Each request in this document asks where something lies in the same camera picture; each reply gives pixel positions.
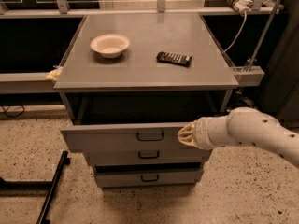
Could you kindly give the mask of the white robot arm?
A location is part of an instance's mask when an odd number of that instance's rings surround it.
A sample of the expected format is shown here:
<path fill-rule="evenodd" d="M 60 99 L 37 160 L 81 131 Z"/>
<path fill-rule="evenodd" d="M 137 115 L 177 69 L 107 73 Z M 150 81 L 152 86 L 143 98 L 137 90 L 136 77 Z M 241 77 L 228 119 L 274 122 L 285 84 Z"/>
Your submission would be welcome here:
<path fill-rule="evenodd" d="M 178 131 L 180 143 L 203 150 L 254 146 L 272 152 L 299 167 L 299 134 L 277 119 L 249 107 L 233 109 L 220 117 L 201 117 Z"/>

